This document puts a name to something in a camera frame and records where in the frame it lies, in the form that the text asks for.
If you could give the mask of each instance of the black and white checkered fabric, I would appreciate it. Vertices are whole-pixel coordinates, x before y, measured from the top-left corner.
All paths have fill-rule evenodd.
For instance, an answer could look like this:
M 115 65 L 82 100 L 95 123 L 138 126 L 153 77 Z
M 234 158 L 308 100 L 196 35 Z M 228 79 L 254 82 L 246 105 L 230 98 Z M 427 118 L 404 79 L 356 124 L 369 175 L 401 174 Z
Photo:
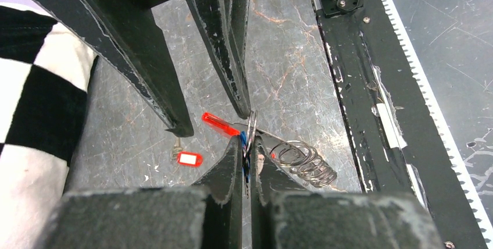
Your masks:
M 55 19 L 0 4 L 0 248 L 30 248 L 82 132 L 94 52 Z

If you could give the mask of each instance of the worn black paint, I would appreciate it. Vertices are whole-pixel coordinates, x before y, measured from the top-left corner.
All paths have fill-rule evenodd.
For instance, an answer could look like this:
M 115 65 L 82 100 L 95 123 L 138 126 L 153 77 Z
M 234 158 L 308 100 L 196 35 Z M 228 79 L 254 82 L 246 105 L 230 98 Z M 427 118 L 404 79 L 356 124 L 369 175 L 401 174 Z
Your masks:
M 241 140 L 232 137 L 223 157 L 193 185 L 206 186 L 202 248 L 241 248 L 243 175 Z
M 365 2 L 365 16 L 371 18 L 363 25 L 369 54 L 392 102 L 404 107 L 396 116 L 412 153 L 406 161 L 419 171 L 438 231 L 457 248 L 487 248 L 385 7 L 380 0 Z
M 173 62 L 150 10 L 133 0 L 36 1 L 123 74 L 169 131 L 193 135 Z
M 255 137 L 252 148 L 251 166 L 251 203 L 252 203 L 252 248 L 274 248 L 273 225 L 270 220 L 269 202 L 276 192 L 306 190 L 279 168 L 267 155 L 262 136 Z M 264 157 L 262 171 L 257 161 Z
M 331 47 L 329 65 L 335 71 L 335 84 L 340 87 L 339 100 L 341 109 L 345 106 L 343 116 L 347 129 L 355 140 L 354 145 L 351 144 L 353 153 L 362 163 L 361 180 L 365 184 L 371 180 L 377 191 L 402 188 L 403 180 L 409 181 L 407 170 L 402 166 L 405 158 L 419 171 L 430 214 L 441 237 L 452 240 L 457 248 L 486 248 L 381 0 L 365 0 L 365 7 L 351 15 L 332 19 L 326 19 L 321 12 L 317 15 L 323 40 Z M 371 21 L 364 23 L 364 17 Z M 381 81 L 394 105 L 403 108 L 396 112 L 396 118 L 408 146 L 403 151 L 386 149 L 389 162 L 382 161 L 383 150 L 379 147 L 386 143 L 381 126 L 370 113 L 376 102 L 370 98 L 374 91 L 368 90 L 374 85 L 370 63 L 380 68 Z
M 361 36 L 359 22 L 363 11 L 326 18 L 320 10 L 317 19 L 323 40 L 330 46 L 329 67 L 340 100 L 358 175 L 365 192 L 412 192 L 405 161 L 387 143 L 380 118 L 371 108 L 381 93 L 375 85 L 371 59 Z
M 244 67 L 248 0 L 186 1 L 226 94 L 238 116 L 246 119 L 251 111 Z

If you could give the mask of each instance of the gray floor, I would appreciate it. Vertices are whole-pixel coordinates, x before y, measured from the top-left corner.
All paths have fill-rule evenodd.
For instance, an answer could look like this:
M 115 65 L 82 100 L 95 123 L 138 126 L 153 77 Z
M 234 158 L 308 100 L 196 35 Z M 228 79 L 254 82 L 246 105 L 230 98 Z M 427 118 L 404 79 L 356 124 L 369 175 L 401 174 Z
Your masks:
M 394 3 L 492 220 L 493 0 Z
M 175 138 L 106 62 L 92 78 L 84 134 L 73 158 L 68 189 L 190 184 L 222 155 L 228 139 L 205 126 L 205 111 L 239 121 L 211 65 L 184 0 L 153 8 L 164 31 L 195 136 L 187 151 L 203 155 L 200 168 L 170 160 Z M 251 0 L 246 70 L 258 127 L 286 140 L 314 145 L 338 172 L 333 187 L 359 183 L 310 0 Z

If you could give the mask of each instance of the key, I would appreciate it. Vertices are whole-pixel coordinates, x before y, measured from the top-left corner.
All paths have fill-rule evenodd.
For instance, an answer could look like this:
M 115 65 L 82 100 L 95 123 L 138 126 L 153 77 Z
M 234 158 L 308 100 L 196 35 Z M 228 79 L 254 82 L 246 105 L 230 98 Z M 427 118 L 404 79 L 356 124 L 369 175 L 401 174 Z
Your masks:
M 178 158 L 178 153 L 181 151 L 183 151 L 183 148 L 181 147 L 181 139 L 177 137 L 173 149 L 171 150 L 171 160 L 176 161 Z

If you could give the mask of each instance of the black metal frame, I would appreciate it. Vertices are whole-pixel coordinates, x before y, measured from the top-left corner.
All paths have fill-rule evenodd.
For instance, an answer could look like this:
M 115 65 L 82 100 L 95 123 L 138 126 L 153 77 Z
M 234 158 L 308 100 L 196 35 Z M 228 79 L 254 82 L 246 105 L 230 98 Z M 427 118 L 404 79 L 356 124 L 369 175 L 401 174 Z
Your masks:
M 457 248 L 487 248 L 385 4 L 364 2 L 363 8 L 338 17 L 316 11 L 362 190 L 414 193 L 406 168 L 411 164 L 419 171 L 428 210 L 444 241 Z M 383 95 L 392 97 L 397 131 L 385 131 L 372 110 Z M 388 138 L 396 135 L 407 146 L 390 147 Z
M 241 154 L 240 138 L 231 138 L 219 162 L 193 184 L 210 190 L 203 223 L 203 248 L 241 247 Z
M 107 59 L 179 137 L 194 131 L 165 38 L 150 8 L 168 0 L 36 0 Z M 187 0 L 238 116 L 250 100 L 245 77 L 249 0 Z

